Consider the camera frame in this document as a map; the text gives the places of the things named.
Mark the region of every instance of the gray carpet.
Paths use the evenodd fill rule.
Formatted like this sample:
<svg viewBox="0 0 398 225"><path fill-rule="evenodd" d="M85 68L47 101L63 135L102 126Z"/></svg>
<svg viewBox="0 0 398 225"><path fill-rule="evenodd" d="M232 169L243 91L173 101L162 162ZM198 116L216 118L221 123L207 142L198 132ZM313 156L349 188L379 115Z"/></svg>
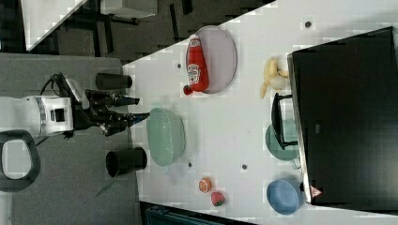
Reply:
<svg viewBox="0 0 398 225"><path fill-rule="evenodd" d="M98 72L121 73L119 59L32 54L1 53L0 68L0 96L14 98L38 95L56 72L83 89L96 89ZM107 152L129 147L127 131L106 138L97 127L77 131L70 140L55 136L42 143L37 180L12 198L12 224L141 224L135 172L121 175L95 197L112 180L105 168Z"/></svg>

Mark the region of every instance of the light blue bowl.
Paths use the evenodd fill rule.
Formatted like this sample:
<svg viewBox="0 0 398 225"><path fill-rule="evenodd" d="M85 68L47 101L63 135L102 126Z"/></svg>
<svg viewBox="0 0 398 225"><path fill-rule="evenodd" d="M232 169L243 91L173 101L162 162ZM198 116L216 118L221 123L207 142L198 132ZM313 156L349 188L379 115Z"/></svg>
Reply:
<svg viewBox="0 0 398 225"><path fill-rule="evenodd" d="M267 199L271 207L279 214L291 215L302 205L299 182L276 180L268 185Z"/></svg>
<svg viewBox="0 0 398 225"><path fill-rule="evenodd" d="M152 159L168 166L184 152L185 134L181 118L173 111L154 108L146 119L146 133Z"/></svg>

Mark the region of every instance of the black mug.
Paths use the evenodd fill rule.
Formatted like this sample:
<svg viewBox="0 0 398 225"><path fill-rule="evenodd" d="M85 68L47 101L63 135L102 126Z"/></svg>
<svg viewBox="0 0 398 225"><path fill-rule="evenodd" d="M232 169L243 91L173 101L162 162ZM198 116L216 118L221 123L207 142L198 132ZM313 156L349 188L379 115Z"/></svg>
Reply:
<svg viewBox="0 0 398 225"><path fill-rule="evenodd" d="M106 169L112 177L143 170L146 163L146 152L142 147L109 152L106 155Z"/></svg>
<svg viewBox="0 0 398 225"><path fill-rule="evenodd" d="M99 90L124 89L132 86L132 78L128 75L99 73L96 77Z"/></svg>

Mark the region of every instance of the green bowl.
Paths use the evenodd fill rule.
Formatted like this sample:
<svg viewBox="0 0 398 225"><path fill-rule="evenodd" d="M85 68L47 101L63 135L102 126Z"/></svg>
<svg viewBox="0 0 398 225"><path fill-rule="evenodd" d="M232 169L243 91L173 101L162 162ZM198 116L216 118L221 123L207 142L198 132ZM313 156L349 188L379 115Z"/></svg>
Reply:
<svg viewBox="0 0 398 225"><path fill-rule="evenodd" d="M181 118L173 111L154 108L146 119L146 133L152 159L168 166L184 152L185 134Z"/></svg>
<svg viewBox="0 0 398 225"><path fill-rule="evenodd" d="M285 141L296 142L298 140L298 134L296 132L295 123L290 120L283 120L283 134ZM266 144L269 152L277 159L290 161L299 156L299 147L297 145L286 146L284 150L281 148L273 132L272 125L269 125L267 129Z"/></svg>

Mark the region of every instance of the mint green container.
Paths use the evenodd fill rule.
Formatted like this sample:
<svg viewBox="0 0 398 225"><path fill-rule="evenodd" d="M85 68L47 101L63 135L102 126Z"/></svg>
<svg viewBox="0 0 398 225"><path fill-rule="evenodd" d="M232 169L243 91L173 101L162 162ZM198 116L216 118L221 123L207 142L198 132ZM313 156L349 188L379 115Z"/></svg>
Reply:
<svg viewBox="0 0 398 225"><path fill-rule="evenodd" d="M159 166L168 166L182 156L185 148L184 127L175 112L152 109L146 119L146 134L150 155Z"/></svg>

